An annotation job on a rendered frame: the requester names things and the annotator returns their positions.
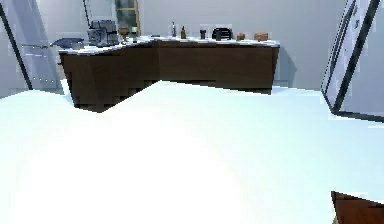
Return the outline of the dark blue pan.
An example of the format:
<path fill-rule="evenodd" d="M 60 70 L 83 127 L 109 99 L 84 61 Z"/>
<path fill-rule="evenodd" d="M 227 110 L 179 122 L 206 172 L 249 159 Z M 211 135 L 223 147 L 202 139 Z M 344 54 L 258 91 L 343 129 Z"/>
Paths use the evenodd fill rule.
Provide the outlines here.
<path fill-rule="evenodd" d="M 58 46 L 63 49 L 71 48 L 74 43 L 83 42 L 83 38 L 60 38 L 50 44 L 51 47 Z"/>

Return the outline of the reddish brown wooden furniture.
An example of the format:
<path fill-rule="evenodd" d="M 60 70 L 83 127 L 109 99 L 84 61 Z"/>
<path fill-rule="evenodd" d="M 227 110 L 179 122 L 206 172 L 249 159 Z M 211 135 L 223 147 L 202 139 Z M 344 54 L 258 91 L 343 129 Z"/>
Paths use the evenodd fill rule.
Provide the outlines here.
<path fill-rule="evenodd" d="M 384 224 L 384 204 L 332 191 L 332 224 Z"/>

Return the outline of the wooden framed window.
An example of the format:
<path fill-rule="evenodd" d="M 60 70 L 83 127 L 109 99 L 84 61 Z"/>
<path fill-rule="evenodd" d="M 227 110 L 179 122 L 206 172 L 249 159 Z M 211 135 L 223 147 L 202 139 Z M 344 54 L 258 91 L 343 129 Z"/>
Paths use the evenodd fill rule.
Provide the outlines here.
<path fill-rule="evenodd" d="M 115 0 L 118 27 L 137 27 L 137 36 L 141 34 L 138 0 Z"/>

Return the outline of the dark brown kitchen counter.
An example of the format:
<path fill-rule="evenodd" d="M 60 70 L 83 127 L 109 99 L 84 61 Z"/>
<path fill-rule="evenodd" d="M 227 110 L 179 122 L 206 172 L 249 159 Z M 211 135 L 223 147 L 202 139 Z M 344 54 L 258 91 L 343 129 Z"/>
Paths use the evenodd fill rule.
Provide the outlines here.
<path fill-rule="evenodd" d="M 101 113 L 158 81 L 269 94 L 279 49 L 275 41 L 147 38 L 59 55 L 74 106 Z"/>

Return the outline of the black toaster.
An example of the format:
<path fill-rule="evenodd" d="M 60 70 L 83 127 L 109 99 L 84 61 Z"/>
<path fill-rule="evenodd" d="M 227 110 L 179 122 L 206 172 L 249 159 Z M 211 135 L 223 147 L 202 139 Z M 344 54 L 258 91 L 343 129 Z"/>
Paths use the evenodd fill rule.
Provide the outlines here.
<path fill-rule="evenodd" d="M 212 32 L 212 38 L 213 39 L 226 39 L 231 40 L 232 39 L 232 30 L 230 28 L 214 28 Z"/>

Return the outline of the white fridge with black trim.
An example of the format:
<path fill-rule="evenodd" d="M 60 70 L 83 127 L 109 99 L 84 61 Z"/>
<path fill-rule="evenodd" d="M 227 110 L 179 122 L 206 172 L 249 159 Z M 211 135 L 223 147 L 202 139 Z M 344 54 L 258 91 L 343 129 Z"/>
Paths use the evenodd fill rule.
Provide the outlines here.
<path fill-rule="evenodd" d="M 384 123 L 384 0 L 347 0 L 321 92 L 332 114 Z"/>

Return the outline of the pale grey room door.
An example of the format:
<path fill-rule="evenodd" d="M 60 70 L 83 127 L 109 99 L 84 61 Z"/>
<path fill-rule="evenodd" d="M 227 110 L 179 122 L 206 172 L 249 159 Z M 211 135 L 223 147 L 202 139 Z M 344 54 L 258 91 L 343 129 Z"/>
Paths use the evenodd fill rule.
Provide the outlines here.
<path fill-rule="evenodd" d="M 62 94 L 36 0 L 0 0 L 0 19 L 29 90 Z"/>

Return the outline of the grey coffee machine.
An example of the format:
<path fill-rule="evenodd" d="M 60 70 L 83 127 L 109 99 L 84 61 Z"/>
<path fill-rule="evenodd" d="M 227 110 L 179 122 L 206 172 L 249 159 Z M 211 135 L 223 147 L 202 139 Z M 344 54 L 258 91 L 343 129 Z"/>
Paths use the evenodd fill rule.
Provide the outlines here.
<path fill-rule="evenodd" d="M 113 46 L 119 43 L 113 20 L 93 20 L 87 33 L 89 43 L 94 46 Z"/>

